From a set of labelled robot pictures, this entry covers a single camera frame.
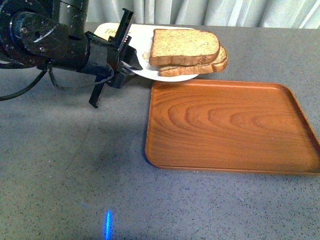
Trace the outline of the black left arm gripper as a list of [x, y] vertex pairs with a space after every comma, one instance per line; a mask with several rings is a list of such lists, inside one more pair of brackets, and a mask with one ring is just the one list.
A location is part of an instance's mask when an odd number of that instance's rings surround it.
[[129, 46], [131, 37], [128, 33], [134, 20], [134, 12], [126, 8], [122, 10], [124, 13], [114, 37], [106, 40], [90, 31], [85, 33], [88, 49], [83, 72], [95, 76], [89, 99], [94, 108], [99, 106], [105, 85], [121, 88], [136, 76], [132, 70], [143, 70], [137, 50]]

